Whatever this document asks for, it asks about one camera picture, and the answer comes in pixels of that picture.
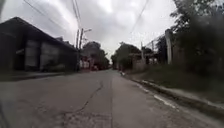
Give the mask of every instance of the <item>street light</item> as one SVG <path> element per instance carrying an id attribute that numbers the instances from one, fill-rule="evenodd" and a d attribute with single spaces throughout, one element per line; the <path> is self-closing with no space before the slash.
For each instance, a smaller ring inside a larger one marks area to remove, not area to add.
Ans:
<path id="1" fill-rule="evenodd" d="M 89 31 L 92 31 L 92 29 L 84 30 L 84 33 L 89 32 Z"/>
<path id="2" fill-rule="evenodd" d="M 80 40 L 79 40 L 79 49 L 81 49 L 81 46 L 82 46 L 83 34 L 86 32 L 89 32 L 89 31 L 92 31 L 92 29 L 87 29 L 87 30 L 84 30 L 83 28 L 81 29 Z"/>

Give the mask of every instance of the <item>grass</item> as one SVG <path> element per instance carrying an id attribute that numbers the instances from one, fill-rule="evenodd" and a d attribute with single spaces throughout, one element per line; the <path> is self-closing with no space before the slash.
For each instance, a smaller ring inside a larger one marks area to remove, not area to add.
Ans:
<path id="1" fill-rule="evenodd" d="M 224 103 L 224 81 L 214 77 L 198 76 L 168 65 L 151 66 L 131 74 L 139 79 L 154 80 L 167 88 L 193 92 L 208 100 Z"/>

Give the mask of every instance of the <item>cloudy sky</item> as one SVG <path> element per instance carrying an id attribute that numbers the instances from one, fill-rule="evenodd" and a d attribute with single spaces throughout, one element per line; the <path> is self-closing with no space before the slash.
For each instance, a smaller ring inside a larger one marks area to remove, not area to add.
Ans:
<path id="1" fill-rule="evenodd" d="M 173 0 L 149 0 L 134 27 L 146 0 L 77 0 L 81 26 L 92 31 L 85 34 L 98 41 L 109 56 L 125 41 L 140 47 L 162 35 L 174 24 L 169 14 L 176 7 Z M 72 0 L 6 0 L 1 22 L 21 17 L 53 37 L 75 43 L 78 29 Z"/>

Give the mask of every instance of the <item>house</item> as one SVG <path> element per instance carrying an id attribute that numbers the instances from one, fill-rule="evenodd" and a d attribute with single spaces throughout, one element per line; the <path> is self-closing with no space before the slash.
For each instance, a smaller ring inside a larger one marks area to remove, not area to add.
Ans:
<path id="1" fill-rule="evenodd" d="M 77 49 L 55 39 L 21 18 L 0 24 L 0 71 L 71 71 Z"/>

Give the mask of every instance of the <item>street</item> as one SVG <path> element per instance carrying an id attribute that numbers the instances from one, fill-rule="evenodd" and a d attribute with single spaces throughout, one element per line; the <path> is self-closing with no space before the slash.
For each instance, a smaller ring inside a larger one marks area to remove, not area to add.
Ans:
<path id="1" fill-rule="evenodd" d="M 215 127 L 111 70 L 1 83 L 0 100 L 10 128 Z"/>

